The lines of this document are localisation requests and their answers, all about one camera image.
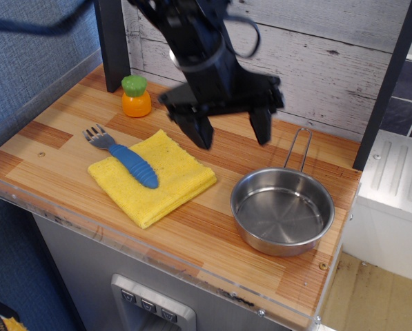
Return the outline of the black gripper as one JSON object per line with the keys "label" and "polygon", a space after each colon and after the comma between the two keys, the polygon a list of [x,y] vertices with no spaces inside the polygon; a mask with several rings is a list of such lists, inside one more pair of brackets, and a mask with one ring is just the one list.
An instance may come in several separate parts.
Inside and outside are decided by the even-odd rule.
{"label": "black gripper", "polygon": [[271,140],[271,113],[284,107],[279,77],[247,71],[230,51],[216,51],[203,59],[170,52],[170,58],[186,83],[161,94],[159,102],[198,148],[212,146],[214,129],[208,116],[252,108],[249,119],[258,144]]}

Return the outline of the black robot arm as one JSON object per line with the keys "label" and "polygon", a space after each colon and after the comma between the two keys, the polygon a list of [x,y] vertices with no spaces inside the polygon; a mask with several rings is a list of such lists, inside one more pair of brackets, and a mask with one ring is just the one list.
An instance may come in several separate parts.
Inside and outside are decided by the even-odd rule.
{"label": "black robot arm", "polygon": [[229,1],[131,1],[160,31],[186,82],[159,96],[168,116],[199,148],[210,149],[209,117],[247,112],[259,144],[271,139],[271,116],[284,106],[280,78],[244,69],[225,21]]}

